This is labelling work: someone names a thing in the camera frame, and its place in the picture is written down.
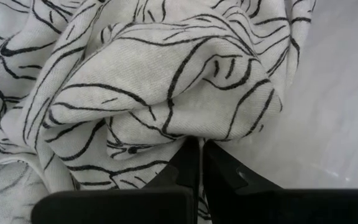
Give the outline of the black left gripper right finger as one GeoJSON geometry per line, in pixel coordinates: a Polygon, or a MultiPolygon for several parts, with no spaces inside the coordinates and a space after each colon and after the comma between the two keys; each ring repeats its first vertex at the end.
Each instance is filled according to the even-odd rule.
{"type": "Polygon", "coordinates": [[[284,189],[212,141],[203,183],[213,223],[358,223],[358,189],[284,189]]]}

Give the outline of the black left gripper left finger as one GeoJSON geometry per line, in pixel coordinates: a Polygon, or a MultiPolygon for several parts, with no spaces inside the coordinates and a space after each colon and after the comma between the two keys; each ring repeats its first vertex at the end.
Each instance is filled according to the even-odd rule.
{"type": "Polygon", "coordinates": [[[33,224],[196,223],[200,146],[187,138],[144,188],[59,192],[36,203],[33,224]]]}

